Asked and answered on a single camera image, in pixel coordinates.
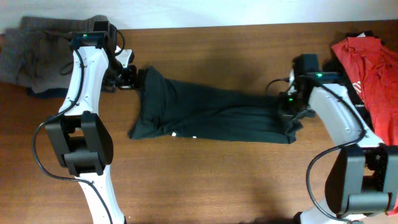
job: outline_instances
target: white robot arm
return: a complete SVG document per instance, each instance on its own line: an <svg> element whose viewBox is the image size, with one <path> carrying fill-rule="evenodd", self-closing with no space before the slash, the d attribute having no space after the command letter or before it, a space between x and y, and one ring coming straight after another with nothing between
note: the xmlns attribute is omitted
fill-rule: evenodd
<svg viewBox="0 0 398 224"><path fill-rule="evenodd" d="M75 34L71 41L75 66L67 97L57 119L45 122L60 165L68 168L83 189L94 224L126 223L111 181L113 142L98 116L101 89L139 89L143 84L137 79L135 66L128 65L134 59L132 50L116 46L116 33L106 21L95 22L93 32ZM84 136L69 135L77 129Z"/></svg>
<svg viewBox="0 0 398 224"><path fill-rule="evenodd" d="M352 104L347 88L336 83L340 78L335 72L319 72L316 55L294 60L292 88L285 97L291 99L287 104L295 105L288 107L299 108L301 103L314 110L336 145L309 165L307 188L315 207L296 214L296 224L359 223L366 216L392 210L396 202L398 147L384 145L373 133ZM337 150L339 156L326 181L326 198L317 203L310 190L310 169L321 156ZM374 175L364 176L366 166Z"/></svg>

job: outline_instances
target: black cable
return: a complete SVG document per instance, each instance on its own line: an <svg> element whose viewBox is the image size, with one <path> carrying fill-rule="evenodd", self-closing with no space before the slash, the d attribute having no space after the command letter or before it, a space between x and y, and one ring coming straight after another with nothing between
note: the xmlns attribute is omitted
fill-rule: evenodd
<svg viewBox="0 0 398 224"><path fill-rule="evenodd" d="M316 206L316 208L322 213L324 214L326 217L332 219L332 220L336 220L336 221L340 221L340 222L345 222L345 223L353 223L355 221L351 221L351 220L347 220L344 218L337 218L334 217L333 215L330 215L328 212L326 212L323 208L321 208L321 206L319 205L319 203L317 202L317 200L315 199L315 197L313 196L312 193L312 189L311 189L311 184L310 184L310 174L311 174L311 169L313 167L313 165L316 163L317 160L319 160L320 158L322 158L324 155L329 154L331 152L334 152L336 150L341 149L344 146L348 146L351 144L356 144L357 142L359 142L360 140L362 140L362 138L365 136L366 134L366 130L365 127L363 125L363 123L361 122L360 118L358 117L358 115L354 112L354 110L349 106L349 104L347 104L347 102L345 102L344 99L342 99L342 97L338 96L336 93L334 93L333 91L331 91L329 88L325 87L324 85L322 85L318 80L311 78L311 77L307 77L307 76L299 76L299 78L305 78L308 80L311 80L312 82L316 83L317 86L321 87L322 89L326 90L328 93L332 94L334 97L337 98L337 100L339 102L341 102L342 104L344 104L345 107L348 108L349 112L354 116L354 118L357 120L358 124L361 127L361 134L359 134L359 137L353 141L344 143L344 144L340 144L338 146L332 147L330 149L327 149L321 153L319 153L317 156L315 156L312 161L310 162L310 164L308 165L307 168L307 173L305 175L306 178L306 184L307 184L307 190L308 190L308 194L310 195L311 201L313 202L313 204Z"/></svg>
<svg viewBox="0 0 398 224"><path fill-rule="evenodd" d="M116 52L116 53L115 53L115 56L118 56L118 55L121 54L122 51L124 50L124 44L126 43L126 40L125 40L125 38L124 38L122 32L120 32L120 30L117 30L116 32L120 34L120 37L122 38L122 41L123 41L122 48L120 49L119 52Z"/></svg>
<svg viewBox="0 0 398 224"><path fill-rule="evenodd" d="M289 78L277 78L273 81L271 81L270 83L268 83L267 87L266 87L266 95L268 96L268 88L275 82L280 82L280 81L285 81L285 82L289 82Z"/></svg>
<svg viewBox="0 0 398 224"><path fill-rule="evenodd" d="M104 206L106 213L108 214L109 217L109 222L110 224L113 224L112 222L112 217L111 217L111 213L109 212L108 207L105 204L105 201L103 200L102 196L100 195L100 193L98 192L97 188L94 186L93 182L89 182L87 180L81 180L81 179L74 179L74 178L70 178L70 177L60 177L54 174L51 174L47 169L44 168L44 166L42 165L42 163L39 160L39 157L37 156L37 151L36 151L36 137L37 134L39 133L40 129L45 126L46 124L55 121L56 119L59 119L59 117L61 117L62 115L64 115L66 112L70 111L77 103L77 101L79 100L79 97L81 95L81 90L83 89L83 80L84 80L84 76L85 76L85 66L83 63L83 59L81 58L81 55L79 53L79 51L77 51L76 49L74 49L74 51L76 52L79 60L80 60L80 68L81 68L81 78L80 78L80 85L79 85L79 90L77 93L76 98L72 101L71 100L71 104L68 108L66 108L65 110L59 112L57 115L51 117L50 119L44 121L43 123L41 123L37 129L35 130L35 133L33 135L32 138L32 151L33 151L33 157L37 163L37 165L39 166L40 170L47 176L57 179L57 180L67 180L67 181L72 181L72 182L82 182L85 183L87 185L89 185L95 192L95 194L98 196L99 200L101 201L102 205Z"/></svg>
<svg viewBox="0 0 398 224"><path fill-rule="evenodd" d="M64 65L61 69L60 69L60 75L69 75L72 73L73 71L73 66L67 71L67 72L63 72L67 67L73 65L73 62L68 62L66 65Z"/></svg>

